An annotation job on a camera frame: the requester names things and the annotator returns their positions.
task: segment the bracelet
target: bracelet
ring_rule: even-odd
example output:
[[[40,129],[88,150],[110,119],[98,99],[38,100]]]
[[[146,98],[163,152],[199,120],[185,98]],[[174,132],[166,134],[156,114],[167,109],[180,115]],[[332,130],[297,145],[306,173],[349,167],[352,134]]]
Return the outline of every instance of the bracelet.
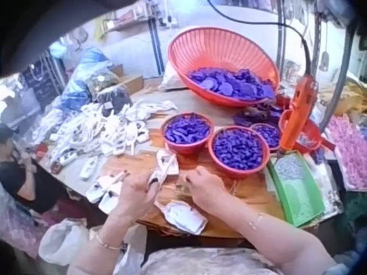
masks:
[[[113,247],[113,246],[110,246],[110,245],[107,245],[105,242],[103,242],[100,237],[99,237],[99,232],[97,232],[96,234],[96,238],[97,238],[97,241],[99,242],[99,244],[101,244],[104,248],[106,249],[111,249],[111,250],[122,250],[122,251],[126,251],[127,250],[127,244],[126,243],[122,243],[122,245],[120,247]]]
[[[249,221],[249,222],[248,222],[248,225],[250,225],[250,227],[251,227],[252,229],[256,230],[256,229],[257,229],[257,226],[259,225],[260,221],[261,221],[263,218],[264,218],[263,213],[258,213],[256,220],[254,220],[254,221]]]

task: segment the work table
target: work table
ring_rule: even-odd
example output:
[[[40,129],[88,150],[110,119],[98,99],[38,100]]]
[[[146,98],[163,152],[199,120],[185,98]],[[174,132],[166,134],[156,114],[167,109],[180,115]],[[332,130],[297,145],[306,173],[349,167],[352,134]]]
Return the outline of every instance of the work table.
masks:
[[[159,103],[165,100],[170,100],[177,106],[178,108],[177,110],[168,111],[165,112],[164,114],[153,114],[152,117],[146,121],[147,128],[155,133],[159,133],[158,130],[160,129],[161,124],[167,119],[169,115],[174,115],[176,113],[182,113],[182,112],[202,113],[208,118],[210,118],[214,122],[216,129],[218,129],[223,126],[233,124],[232,116],[238,111],[238,109],[231,109],[212,105],[210,102],[199,98],[195,93],[189,90],[162,92],[155,89],[143,89],[132,95],[131,99],[133,102],[139,99],[144,99],[144,101],[147,103]],[[159,149],[159,147],[154,146],[153,143],[154,142],[152,140],[149,140],[144,144],[138,144],[135,147],[135,154],[138,154],[138,152],[142,151],[156,152]],[[55,175],[55,177],[60,181],[62,181],[67,187],[83,196],[85,196],[85,193],[94,183],[96,178],[98,176],[101,176],[102,169],[106,165],[106,163],[109,160],[111,160],[111,158],[114,157],[100,156],[95,172],[93,173],[93,175],[90,177],[89,180],[84,181],[79,178],[79,173],[83,165],[88,160],[88,158],[89,158],[88,155],[80,156],[71,164],[64,167],[58,175]],[[320,187],[326,208],[324,215],[320,217],[318,221],[328,219],[341,213],[342,207],[340,206],[341,204],[339,203],[338,193],[336,192],[332,175],[330,180],[330,175],[327,171],[326,165],[321,164],[316,166],[315,164],[313,164],[311,172]],[[272,179],[267,169],[264,170],[264,175],[265,175],[266,189],[268,190],[268,192],[273,194],[274,197],[277,197],[274,183],[272,182]]]

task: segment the black cable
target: black cable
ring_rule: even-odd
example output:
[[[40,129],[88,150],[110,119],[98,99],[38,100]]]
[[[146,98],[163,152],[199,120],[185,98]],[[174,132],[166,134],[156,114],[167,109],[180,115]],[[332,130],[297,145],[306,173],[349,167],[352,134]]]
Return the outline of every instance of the black cable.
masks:
[[[276,26],[283,26],[286,28],[290,28],[291,30],[293,30],[294,32],[296,32],[299,36],[300,36],[300,40],[302,42],[303,48],[304,48],[304,57],[306,58],[306,69],[304,70],[304,74],[310,75],[311,74],[311,57],[310,57],[310,50],[309,50],[309,46],[307,45],[307,41],[305,40],[305,38],[303,38],[302,34],[297,31],[294,27],[284,24],[284,23],[278,23],[278,22],[249,22],[249,21],[243,21],[243,20],[238,20],[235,18],[232,18],[224,13],[222,13],[221,11],[219,11],[211,2],[211,0],[208,0],[208,4],[221,16],[223,16],[224,18],[231,20],[233,22],[237,22],[237,23],[243,23],[243,24],[249,24],[249,25],[276,25]]]

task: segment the wooden board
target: wooden board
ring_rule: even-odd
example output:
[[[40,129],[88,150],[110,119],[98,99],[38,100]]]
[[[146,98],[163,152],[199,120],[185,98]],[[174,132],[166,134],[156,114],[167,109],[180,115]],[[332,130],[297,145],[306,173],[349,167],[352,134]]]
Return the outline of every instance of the wooden board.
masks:
[[[159,130],[151,130],[150,137],[154,147],[163,147],[163,140],[160,136]],[[178,162],[180,175],[169,176],[158,195],[158,200],[162,204],[168,204],[172,200],[183,200],[194,206],[190,194],[180,188],[180,186],[184,183],[182,179],[184,178],[187,170],[194,169],[196,166],[202,165],[211,173],[220,176],[226,188],[233,195],[241,198],[245,203],[259,211],[284,220],[283,209],[274,194],[267,191],[265,177],[262,173],[257,173],[242,180],[230,179],[216,168],[215,163],[210,158],[207,150],[202,150],[199,155],[178,155]],[[154,168],[156,165],[157,161],[155,152],[152,149],[152,151],[141,151],[139,154],[134,156],[124,155],[119,158],[111,157],[103,166],[100,175],[117,174],[124,169],[128,169],[132,174],[140,173],[142,170]],[[208,224],[202,233],[203,236],[242,238],[239,233],[235,232],[218,218],[211,216],[208,213],[203,213],[203,215],[208,218]],[[166,222],[163,214],[156,207],[154,207],[139,222],[162,230],[168,234],[182,234],[182,232]]]

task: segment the wooden work table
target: wooden work table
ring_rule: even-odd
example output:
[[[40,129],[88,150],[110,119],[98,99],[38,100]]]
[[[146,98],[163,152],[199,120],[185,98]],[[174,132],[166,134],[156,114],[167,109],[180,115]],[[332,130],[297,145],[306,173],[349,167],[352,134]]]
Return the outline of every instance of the wooden work table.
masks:
[[[145,89],[132,95],[133,101],[137,101],[139,99],[144,99],[145,102],[151,103],[170,100],[175,103],[178,110],[167,112],[164,115],[154,115],[147,121],[147,127],[150,130],[150,140],[144,144],[138,144],[135,149],[134,156],[130,156],[128,154],[119,158],[114,156],[108,158],[101,156],[95,173],[88,181],[83,181],[79,178],[79,173],[88,159],[88,156],[81,156],[71,164],[64,167],[55,177],[72,190],[81,195],[85,195],[88,188],[94,183],[98,176],[111,173],[117,174],[120,170],[125,168],[130,172],[139,172],[141,169],[154,167],[156,164],[155,152],[163,147],[159,129],[161,124],[169,115],[182,112],[202,113],[210,118],[214,122],[216,129],[218,129],[223,126],[233,124],[232,116],[238,111],[236,109],[212,105],[210,102],[199,98],[189,90],[162,92],[154,89]],[[180,169],[183,170],[181,174],[184,174],[185,170],[192,169],[198,164],[204,165],[211,172],[218,174],[223,178],[225,185],[233,195],[236,195],[244,202],[260,211],[269,213],[280,219],[284,219],[283,210],[277,199],[274,183],[272,182],[267,169],[264,169],[262,172],[244,180],[227,179],[218,170],[216,170],[208,154],[206,154],[205,150],[203,151],[204,152],[200,156],[196,156],[194,158],[179,156]],[[335,191],[334,184],[332,183],[332,180],[330,180],[330,173],[328,173],[326,166],[324,164],[319,166],[313,164],[311,165],[311,172],[319,184],[326,207],[324,216],[320,217],[317,221],[319,222],[339,214],[342,212],[342,209],[339,206],[339,198]],[[181,194],[180,191],[175,189],[176,184],[180,180],[181,179],[179,177],[167,179],[167,182],[163,185],[162,191],[158,197],[161,203],[166,204],[173,199],[184,199],[190,202],[189,194]],[[208,217],[208,219],[209,223],[202,235],[207,237],[224,238],[240,237],[215,217]],[[169,234],[179,233],[175,228],[165,222],[163,215],[158,209],[152,210],[140,222],[147,226],[168,232]]]

